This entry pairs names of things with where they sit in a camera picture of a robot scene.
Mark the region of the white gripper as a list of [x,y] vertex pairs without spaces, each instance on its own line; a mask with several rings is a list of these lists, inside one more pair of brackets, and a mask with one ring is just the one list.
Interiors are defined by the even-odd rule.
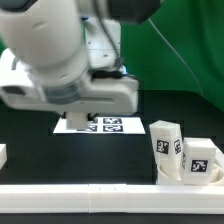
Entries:
[[10,49],[0,55],[0,98],[18,110],[130,115],[138,108],[139,82],[129,76],[95,78],[84,74],[58,87],[38,85],[28,66]]

